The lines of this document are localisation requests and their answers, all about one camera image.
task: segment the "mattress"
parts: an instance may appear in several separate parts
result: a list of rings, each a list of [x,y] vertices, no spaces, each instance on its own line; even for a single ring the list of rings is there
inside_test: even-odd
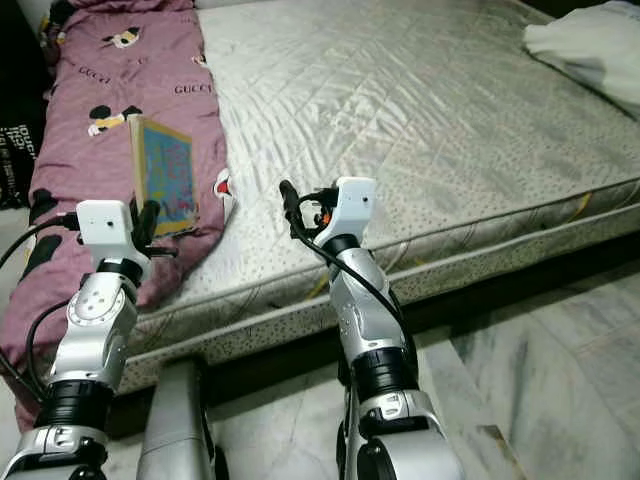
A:
[[[238,200],[223,239],[140,319],[122,391],[335,325],[278,183],[377,178],[365,235],[402,302],[637,230],[638,124],[536,62],[506,0],[275,0],[199,11]]]

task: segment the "book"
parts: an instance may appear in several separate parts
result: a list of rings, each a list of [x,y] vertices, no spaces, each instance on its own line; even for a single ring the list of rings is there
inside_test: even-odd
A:
[[[191,137],[143,115],[128,118],[136,205],[160,204],[155,236],[191,230],[198,216]]]

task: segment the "pink blanket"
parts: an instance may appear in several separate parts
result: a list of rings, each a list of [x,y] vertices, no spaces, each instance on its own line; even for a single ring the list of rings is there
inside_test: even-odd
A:
[[[190,0],[75,0],[57,36],[60,56],[42,150],[31,184],[32,222],[72,211],[85,199],[133,198],[127,117],[142,113],[193,138],[200,217],[194,232],[164,239],[176,259],[154,259],[138,304],[153,306],[174,291],[216,244],[224,228],[225,141],[203,39]],[[38,243],[4,318],[2,349],[23,368],[28,328],[40,312],[70,297],[91,272],[76,233],[49,229]],[[66,331],[64,309],[38,330],[37,353],[51,352]],[[17,387],[21,429],[37,408]]]

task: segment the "black cable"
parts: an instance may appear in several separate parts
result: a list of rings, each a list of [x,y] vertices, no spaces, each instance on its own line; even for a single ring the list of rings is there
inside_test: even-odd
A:
[[[291,224],[291,227],[293,228],[294,233],[297,235],[297,237],[302,241],[302,243],[305,246],[309,247],[311,250],[316,252],[318,255],[324,258],[327,262],[333,263],[340,270],[343,270],[344,272],[351,275],[351,277],[356,279],[358,283],[360,283],[360,285],[362,285],[371,295],[373,295],[376,298],[376,300],[378,300],[382,304],[382,306],[386,308],[387,311],[393,316],[396,322],[398,322],[398,325],[400,326],[400,330],[402,331],[402,334],[405,337],[405,340],[407,342],[409,362],[411,363],[411,365],[415,370],[415,373],[417,374],[418,352],[416,349],[416,344],[415,344],[415,341],[413,340],[413,336],[409,333],[404,323],[404,315],[402,314],[402,309],[400,308],[400,302],[398,301],[398,298],[396,297],[395,293],[393,293],[393,290],[389,289],[389,296],[393,301],[393,305],[391,305],[391,303],[389,303],[389,301],[385,298],[385,296],[382,295],[382,293],[380,293],[380,291],[376,287],[371,285],[371,283],[369,283],[369,281],[366,278],[364,278],[358,272],[353,270],[346,263],[342,262],[340,259],[336,258],[334,255],[328,252],[325,252],[322,248],[318,247],[315,243],[309,240],[305,236],[304,230],[295,221],[289,222],[289,223]]]
[[[402,312],[400,311],[400,309],[394,308],[394,306],[389,302],[389,300],[387,300],[386,297],[382,295],[382,293],[380,293],[380,290],[378,290],[376,287],[371,285],[371,283],[369,283],[369,281],[366,278],[364,278],[362,275],[356,272],[349,265],[347,265],[340,259],[336,258],[334,255],[328,252],[325,252],[322,248],[318,247],[315,243],[313,243],[311,240],[305,237],[304,230],[300,227],[300,225],[297,224],[297,222],[293,221],[289,223],[291,224],[291,227],[293,228],[294,233],[297,235],[300,241],[304,243],[306,247],[310,248],[311,250],[316,252],[318,255],[320,255],[322,258],[324,258],[327,262],[333,263],[340,270],[344,271],[345,273],[348,273],[351,277],[357,280],[358,283],[360,283],[360,285],[362,285],[371,295],[373,295],[375,299],[378,300],[382,304],[382,306],[388,310],[388,312],[393,316],[393,318],[395,318],[396,321],[400,325],[402,325],[402,321],[403,321]]]
[[[64,221],[63,216],[53,217],[45,222],[42,222],[40,225],[36,225],[32,229],[24,232],[22,235],[20,235],[20,237],[18,237],[18,239],[15,242],[13,242],[13,244],[9,247],[9,249],[6,252],[4,252],[4,255],[2,255],[2,258],[0,258],[0,268],[2,268],[4,264],[7,262],[7,260],[9,260],[9,257],[13,255],[13,252],[15,252],[18,249],[18,247],[22,245],[32,235],[38,233],[40,230],[44,230],[45,228],[53,227],[54,225],[62,225],[63,221]]]
[[[33,342],[35,341],[35,338],[36,338],[36,331],[38,330],[38,327],[40,326],[42,321],[45,318],[47,318],[48,315],[55,312],[59,308],[62,308],[65,305],[67,305],[70,300],[71,298],[68,298],[63,302],[56,303],[54,306],[47,308],[44,312],[40,314],[40,316],[36,319],[36,321],[31,324],[31,327],[29,327],[29,333],[27,334],[27,341],[25,343],[25,350],[27,352],[27,372],[29,373],[31,384],[33,385],[35,390],[38,392],[40,398],[44,398],[46,387],[42,383],[42,380],[40,380],[40,377],[38,376],[38,372],[36,371],[36,368],[35,368],[36,361],[33,355]]]
[[[35,227],[27,230],[25,233],[20,235],[20,237],[18,237],[18,239],[15,242],[13,242],[13,244],[7,249],[6,252],[4,252],[2,257],[0,258],[0,268],[2,268],[5,263],[7,263],[7,260],[9,259],[9,257],[13,255],[13,253],[18,249],[18,247],[20,247],[20,245],[22,245],[27,239],[31,238],[32,235],[35,235],[36,233],[38,233],[41,230],[44,230],[45,228],[53,227],[55,225],[63,225],[67,228],[70,228],[75,226],[76,224],[77,224],[77,216],[75,212],[73,212],[71,214],[58,215],[58,216],[52,217],[49,220],[42,222],[40,225],[36,225]],[[36,399],[38,403],[42,402],[42,398],[38,394],[37,387],[34,387],[31,383],[29,383],[29,381],[23,376],[23,374],[18,372],[18,370],[13,365],[11,365],[11,362],[9,361],[5,353],[2,351],[2,349],[0,349],[0,364],[2,364],[2,366],[9,372],[9,374],[20,385],[22,385],[25,389],[27,389],[27,391],[31,395],[33,395],[33,397]]]

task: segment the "white pillow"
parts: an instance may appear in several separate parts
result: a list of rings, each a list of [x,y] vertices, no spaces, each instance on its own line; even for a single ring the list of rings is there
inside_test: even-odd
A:
[[[546,26],[529,25],[524,43],[538,60],[640,120],[640,7],[613,1],[574,10]]]

